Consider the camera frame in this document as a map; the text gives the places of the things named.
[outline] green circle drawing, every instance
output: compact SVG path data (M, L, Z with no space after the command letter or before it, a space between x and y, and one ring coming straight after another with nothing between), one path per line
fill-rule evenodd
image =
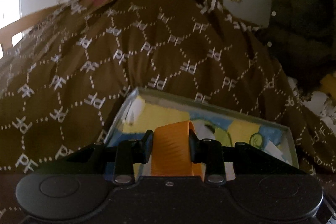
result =
M254 133L250 138L250 145L262 149L263 148L263 137L260 133Z

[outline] orange plastic band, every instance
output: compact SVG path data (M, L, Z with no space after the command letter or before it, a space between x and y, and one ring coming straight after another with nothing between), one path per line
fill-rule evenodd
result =
M152 148L152 176L201 176L201 164L190 158L189 129L195 132L191 121L177 122L154 131Z

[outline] dark green cloth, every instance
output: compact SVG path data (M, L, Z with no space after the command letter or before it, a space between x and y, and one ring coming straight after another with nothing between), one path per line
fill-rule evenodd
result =
M272 0L269 27L257 37L271 42L285 73L311 90L336 70L334 30L333 0Z

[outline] brown blanket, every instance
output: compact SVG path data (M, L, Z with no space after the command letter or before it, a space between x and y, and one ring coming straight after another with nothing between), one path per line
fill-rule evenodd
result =
M332 189L335 136L251 30L221 0L72 0L50 15L0 60L0 222L23 216L14 174L102 138L137 86L289 126L300 167Z

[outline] screw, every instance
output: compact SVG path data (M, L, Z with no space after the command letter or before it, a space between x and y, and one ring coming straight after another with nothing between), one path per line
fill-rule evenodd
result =
M224 177L222 175L210 175L208 176L208 182L210 183L221 183L224 181Z
M120 184L130 183L132 181L131 176L129 175L119 175L115 178L115 182Z

